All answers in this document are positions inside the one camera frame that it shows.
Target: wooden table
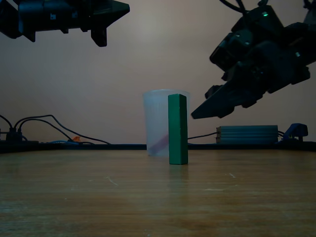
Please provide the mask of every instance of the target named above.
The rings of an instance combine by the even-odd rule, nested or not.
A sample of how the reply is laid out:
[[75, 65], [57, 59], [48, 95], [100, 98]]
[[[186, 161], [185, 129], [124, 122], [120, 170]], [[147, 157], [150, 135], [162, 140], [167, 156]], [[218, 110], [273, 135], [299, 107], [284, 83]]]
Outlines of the wooden table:
[[316, 236], [316, 153], [0, 155], [2, 237]]

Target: plastic cup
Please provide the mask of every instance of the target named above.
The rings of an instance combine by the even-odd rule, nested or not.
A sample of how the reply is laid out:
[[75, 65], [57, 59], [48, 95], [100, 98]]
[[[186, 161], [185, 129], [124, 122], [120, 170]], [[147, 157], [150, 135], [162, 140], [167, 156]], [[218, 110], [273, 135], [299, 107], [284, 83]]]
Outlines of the plastic cup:
[[152, 90], [143, 94], [146, 117], [147, 152], [153, 157], [169, 156], [168, 95], [187, 97], [189, 116], [190, 93], [182, 90]]

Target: green wooden block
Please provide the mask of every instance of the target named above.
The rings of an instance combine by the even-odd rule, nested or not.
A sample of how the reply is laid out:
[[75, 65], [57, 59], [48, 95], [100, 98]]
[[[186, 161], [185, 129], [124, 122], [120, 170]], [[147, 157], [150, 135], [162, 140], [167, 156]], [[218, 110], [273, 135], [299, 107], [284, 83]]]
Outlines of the green wooden block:
[[188, 163], [187, 97], [181, 94], [168, 96], [169, 163]]

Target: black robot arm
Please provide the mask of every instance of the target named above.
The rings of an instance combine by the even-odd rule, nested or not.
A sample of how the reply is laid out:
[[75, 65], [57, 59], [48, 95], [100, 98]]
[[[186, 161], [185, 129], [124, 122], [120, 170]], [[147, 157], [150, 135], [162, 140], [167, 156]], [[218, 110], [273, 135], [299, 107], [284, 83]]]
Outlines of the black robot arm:
[[6, 0], [0, 0], [0, 32], [16, 39], [27, 37], [35, 42], [38, 31], [80, 28], [91, 30], [99, 47], [107, 45], [106, 30], [129, 13], [129, 5], [114, 0], [15, 0], [16, 10]]
[[307, 65], [316, 61], [316, 0], [304, 2], [309, 9], [304, 23], [288, 27], [267, 1], [244, 14], [210, 56], [225, 72], [226, 83], [209, 89], [193, 118], [225, 117], [235, 106], [248, 108], [266, 92], [310, 78]]

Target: beige wall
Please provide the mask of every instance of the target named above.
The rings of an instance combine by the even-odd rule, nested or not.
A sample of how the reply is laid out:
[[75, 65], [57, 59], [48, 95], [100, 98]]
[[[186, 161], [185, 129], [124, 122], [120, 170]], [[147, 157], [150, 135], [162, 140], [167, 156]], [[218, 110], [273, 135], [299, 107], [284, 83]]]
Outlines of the beige wall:
[[[145, 143], [142, 93], [177, 88], [192, 94], [191, 108], [221, 84], [222, 71], [208, 57], [240, 17], [218, 0], [125, 0], [131, 12], [108, 28], [108, 47], [98, 48], [89, 33], [37, 33], [37, 42], [0, 35], [0, 114], [12, 121], [54, 114], [69, 128], [112, 143]], [[257, 1], [244, 0], [247, 8]], [[303, 0], [270, 0], [281, 21], [302, 21]], [[189, 120], [189, 135], [221, 125], [291, 123], [309, 126], [316, 141], [316, 67], [312, 78], [266, 94], [250, 109], [226, 118]], [[0, 120], [4, 131], [6, 124]], [[64, 139], [46, 124], [30, 122], [29, 139]], [[212, 143], [213, 138], [195, 140]]]

